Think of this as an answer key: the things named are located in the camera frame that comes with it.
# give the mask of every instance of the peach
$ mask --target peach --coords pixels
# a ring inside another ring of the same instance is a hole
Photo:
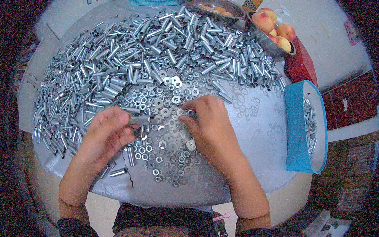
[[[278,40],[275,36],[271,35],[271,34],[267,34],[267,36],[272,40],[274,41],[276,44],[278,44]]]
[[[273,10],[271,10],[270,8],[261,8],[258,11],[266,13],[270,17],[270,19],[273,21],[274,25],[278,22],[278,19],[276,17],[276,13]]]
[[[275,29],[273,29],[273,31],[271,31],[269,34],[272,36],[278,36],[278,33],[276,32]]]
[[[286,38],[281,36],[275,36],[275,38],[280,48],[284,49],[288,53],[291,52],[291,44]]]
[[[254,13],[251,17],[251,21],[265,34],[270,33],[274,29],[274,23],[266,13]]]
[[[208,11],[213,11],[212,8],[208,7],[208,6],[205,6],[205,5],[199,5],[199,7],[205,9],[205,10],[208,10]]]
[[[292,41],[296,37],[294,28],[287,23],[281,23],[276,32],[279,36],[286,38],[288,41]]]
[[[215,10],[219,11],[220,13],[226,12],[225,9],[220,6],[215,7]]]
[[[228,12],[228,11],[226,11],[226,12],[223,12],[223,13],[221,13],[222,15],[226,15],[226,16],[233,16],[233,14],[232,13],[230,13],[230,12]]]

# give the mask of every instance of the round table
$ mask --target round table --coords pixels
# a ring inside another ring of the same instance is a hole
[[[70,43],[83,29],[92,29],[99,22],[117,22],[122,16],[139,13],[140,17],[155,15],[163,8],[180,9],[180,6],[138,6],[131,7],[126,1],[111,1],[98,6],[74,23],[62,38],[62,45]],[[109,19],[118,15],[118,19]],[[283,64],[277,64],[282,72]],[[229,118],[236,132],[240,147],[248,157],[250,164],[266,193],[282,188],[296,175],[286,171],[287,129],[284,93],[277,86],[271,92],[265,88],[247,88],[231,85],[222,81],[227,95],[234,99],[227,104]],[[54,156],[41,142],[33,140],[38,157],[48,173],[63,177],[71,158],[61,159]],[[117,166],[125,167],[121,152],[116,154]],[[194,207],[217,205],[230,201],[229,187],[222,176],[207,163],[202,161],[188,176],[186,185],[174,188],[167,182],[157,183],[151,172],[143,170],[143,160],[136,160],[134,167],[128,171],[134,183],[132,188],[129,175],[96,179],[91,190],[93,193],[129,202],[140,206],[158,207]]]

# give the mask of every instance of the stainless steel bowl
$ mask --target stainless steel bowl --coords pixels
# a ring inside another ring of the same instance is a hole
[[[242,9],[240,6],[235,4],[232,1],[228,0],[213,0],[211,2],[204,1],[204,0],[187,0],[183,2],[187,8],[193,12],[197,12],[201,14],[202,16],[209,16],[213,17],[215,20],[219,20],[221,22],[224,22],[226,25],[233,25],[238,20],[245,20],[246,19],[246,12],[244,9]],[[226,16],[222,15],[220,13],[215,13],[209,10],[206,10],[204,8],[199,7],[199,5],[205,5],[211,8],[215,8],[217,6],[220,6],[224,8],[226,11],[233,14],[233,16]]]
[[[272,41],[260,28],[258,28],[252,21],[251,16],[255,12],[249,12],[247,14],[248,20],[246,20],[245,29],[246,32],[250,32],[250,34],[254,37],[255,41],[258,42],[262,48],[269,53],[274,59],[279,59],[282,56],[286,55],[295,55],[296,49],[295,46],[291,44],[291,52],[288,53],[284,49],[280,48],[274,41]]]

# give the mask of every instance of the tiled floor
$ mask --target tiled floor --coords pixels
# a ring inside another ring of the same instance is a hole
[[[34,151],[33,142],[29,133],[26,133],[24,142],[20,145],[27,171],[31,180],[31,192],[36,200],[37,209],[46,213],[55,223],[60,218],[58,209],[58,187],[60,178],[45,172]],[[271,224],[274,226],[287,220],[300,210],[307,201],[311,174],[299,173],[288,186],[268,194],[271,210]],[[86,207],[91,226],[101,237],[112,237],[112,226],[119,208],[117,200],[89,193]],[[235,236],[237,215],[232,203],[213,206],[213,210],[221,214],[229,212],[231,217],[226,219],[226,231],[230,237]]]

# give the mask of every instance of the blue container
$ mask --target blue container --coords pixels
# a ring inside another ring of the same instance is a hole
[[[324,101],[317,87],[308,80],[287,86],[284,90],[287,110],[287,164],[286,170],[320,173],[326,164],[328,151],[327,124]],[[309,99],[315,110],[317,143],[312,160],[308,154],[305,132],[303,97]]]
[[[171,5],[176,6],[182,4],[182,0],[129,0],[131,6],[145,5]]]

